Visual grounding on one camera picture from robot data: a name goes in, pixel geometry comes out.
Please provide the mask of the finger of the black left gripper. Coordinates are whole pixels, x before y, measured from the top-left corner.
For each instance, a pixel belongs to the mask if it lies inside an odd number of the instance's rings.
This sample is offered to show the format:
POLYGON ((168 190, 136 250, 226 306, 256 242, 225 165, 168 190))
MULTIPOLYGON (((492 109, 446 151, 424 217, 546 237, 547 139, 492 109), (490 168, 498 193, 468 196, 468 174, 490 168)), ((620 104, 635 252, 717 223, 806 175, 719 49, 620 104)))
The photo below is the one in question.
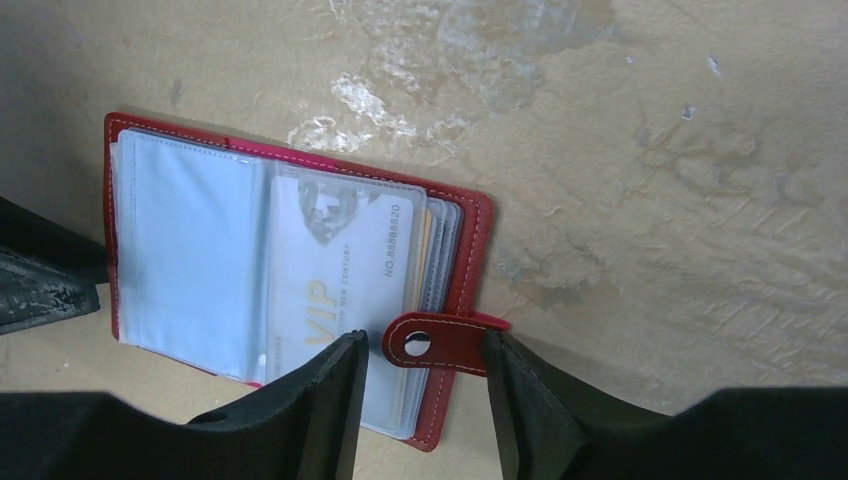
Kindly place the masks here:
POLYGON ((104 246, 1 200, 3 335, 99 311, 107 281, 104 246))

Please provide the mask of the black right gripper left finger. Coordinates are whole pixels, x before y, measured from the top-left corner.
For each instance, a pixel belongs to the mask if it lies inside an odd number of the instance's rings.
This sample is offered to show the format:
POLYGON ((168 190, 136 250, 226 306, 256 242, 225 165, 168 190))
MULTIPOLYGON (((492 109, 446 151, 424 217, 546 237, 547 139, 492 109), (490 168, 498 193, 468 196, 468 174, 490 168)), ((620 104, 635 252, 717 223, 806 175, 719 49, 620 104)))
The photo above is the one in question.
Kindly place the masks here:
POLYGON ((105 392, 5 393, 5 479, 349 479, 369 344, 340 336, 302 367, 185 424, 105 392))

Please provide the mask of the white VIP card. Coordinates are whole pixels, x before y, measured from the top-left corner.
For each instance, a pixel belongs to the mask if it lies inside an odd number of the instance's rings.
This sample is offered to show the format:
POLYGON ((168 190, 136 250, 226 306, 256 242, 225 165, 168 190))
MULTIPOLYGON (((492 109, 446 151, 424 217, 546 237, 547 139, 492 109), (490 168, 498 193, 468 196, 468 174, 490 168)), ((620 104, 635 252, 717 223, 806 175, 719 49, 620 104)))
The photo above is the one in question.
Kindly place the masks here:
POLYGON ((367 334, 364 427, 410 434, 416 375, 378 343, 414 299, 426 193, 420 187, 285 167, 270 181, 265 382, 339 337, 367 334))

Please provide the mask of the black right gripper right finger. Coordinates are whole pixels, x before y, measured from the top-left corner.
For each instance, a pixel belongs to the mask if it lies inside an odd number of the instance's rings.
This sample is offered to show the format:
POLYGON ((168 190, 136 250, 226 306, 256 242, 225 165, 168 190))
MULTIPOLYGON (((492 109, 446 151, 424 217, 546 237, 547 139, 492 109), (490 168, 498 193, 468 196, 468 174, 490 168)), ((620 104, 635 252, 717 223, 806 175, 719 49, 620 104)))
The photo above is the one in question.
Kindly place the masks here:
POLYGON ((675 415, 627 403, 509 334, 482 344, 507 479, 843 479, 843 387, 727 388, 675 415))

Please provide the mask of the red leather card holder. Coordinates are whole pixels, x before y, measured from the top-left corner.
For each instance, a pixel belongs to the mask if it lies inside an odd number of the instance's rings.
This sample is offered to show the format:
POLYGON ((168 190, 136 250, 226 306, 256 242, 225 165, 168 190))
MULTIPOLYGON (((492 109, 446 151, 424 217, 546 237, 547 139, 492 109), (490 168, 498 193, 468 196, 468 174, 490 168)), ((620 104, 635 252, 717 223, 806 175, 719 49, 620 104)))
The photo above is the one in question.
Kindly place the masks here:
POLYGON ((112 330, 135 346, 247 385, 265 378, 269 197, 285 167, 422 188, 414 299, 378 345, 416 375, 403 438, 439 442, 454 377, 482 375, 502 319, 474 309, 494 206, 484 193, 128 113, 104 120, 112 330))

